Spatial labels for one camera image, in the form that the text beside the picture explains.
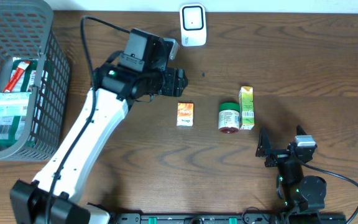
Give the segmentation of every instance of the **gray plastic basket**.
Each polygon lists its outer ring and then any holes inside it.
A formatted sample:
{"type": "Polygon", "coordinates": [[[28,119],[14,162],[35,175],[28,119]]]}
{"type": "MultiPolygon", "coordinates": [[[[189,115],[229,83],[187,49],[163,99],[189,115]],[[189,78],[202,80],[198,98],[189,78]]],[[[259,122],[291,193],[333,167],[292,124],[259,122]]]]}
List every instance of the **gray plastic basket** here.
{"type": "Polygon", "coordinates": [[[57,150],[70,68],[52,21],[53,11],[42,0],[0,0],[0,92],[8,83],[14,57],[38,59],[24,131],[14,145],[0,149],[0,160],[39,161],[57,150]]]}

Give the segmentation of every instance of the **orange box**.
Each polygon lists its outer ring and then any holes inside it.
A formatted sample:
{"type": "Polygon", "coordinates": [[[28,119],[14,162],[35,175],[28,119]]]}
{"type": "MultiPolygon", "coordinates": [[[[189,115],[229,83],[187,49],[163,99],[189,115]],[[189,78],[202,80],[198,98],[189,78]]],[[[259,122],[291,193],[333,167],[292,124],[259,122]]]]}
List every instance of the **orange box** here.
{"type": "Polygon", "coordinates": [[[177,126],[193,125],[194,104],[193,103],[178,103],[177,126]]]}

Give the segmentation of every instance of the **white background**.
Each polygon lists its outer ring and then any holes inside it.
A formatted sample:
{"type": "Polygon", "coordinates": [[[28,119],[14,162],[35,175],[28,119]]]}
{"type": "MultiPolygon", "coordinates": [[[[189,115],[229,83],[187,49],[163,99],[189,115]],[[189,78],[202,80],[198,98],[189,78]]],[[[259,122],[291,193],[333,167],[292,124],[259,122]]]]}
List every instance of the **white background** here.
{"type": "Polygon", "coordinates": [[[358,13],[358,0],[45,0],[54,10],[168,11],[201,3],[207,12],[358,13]]]}

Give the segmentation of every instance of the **wood grain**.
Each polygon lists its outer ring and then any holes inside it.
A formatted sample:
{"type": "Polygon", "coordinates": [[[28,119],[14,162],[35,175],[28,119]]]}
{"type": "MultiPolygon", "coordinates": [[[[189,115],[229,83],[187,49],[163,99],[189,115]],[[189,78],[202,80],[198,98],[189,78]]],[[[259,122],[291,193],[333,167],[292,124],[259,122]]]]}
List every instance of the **wood grain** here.
{"type": "MultiPolygon", "coordinates": [[[[72,70],[63,137],[90,87],[79,32],[84,14],[180,40],[178,13],[55,12],[53,29],[72,70]]],[[[133,106],[91,171],[81,204],[145,213],[283,207],[277,170],[255,157],[261,126],[275,147],[285,147],[303,125],[319,146],[310,164],[358,181],[358,15],[208,13],[207,25],[207,44],[181,47],[170,64],[186,70],[183,96],[133,106]],[[241,85],[254,87],[256,127],[222,134],[218,105],[236,100],[241,85]],[[193,127],[175,126],[178,101],[194,102],[193,127]]],[[[86,31],[94,67],[126,45],[127,34],[106,26],[87,22],[86,31]]],[[[0,223],[14,223],[14,182],[31,181],[44,164],[0,162],[0,223]]],[[[351,215],[358,203],[353,185],[304,172],[326,179],[324,212],[351,215]]]]}

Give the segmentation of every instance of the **green and yellow box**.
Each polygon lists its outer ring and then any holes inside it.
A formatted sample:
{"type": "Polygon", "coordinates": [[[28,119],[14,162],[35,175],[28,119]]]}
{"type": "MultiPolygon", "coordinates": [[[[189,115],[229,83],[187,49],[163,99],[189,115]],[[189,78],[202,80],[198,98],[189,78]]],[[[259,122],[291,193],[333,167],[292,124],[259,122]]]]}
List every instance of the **green and yellow box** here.
{"type": "Polygon", "coordinates": [[[240,129],[251,130],[255,125],[254,118],[254,89],[242,86],[239,93],[241,123],[240,129]]]}

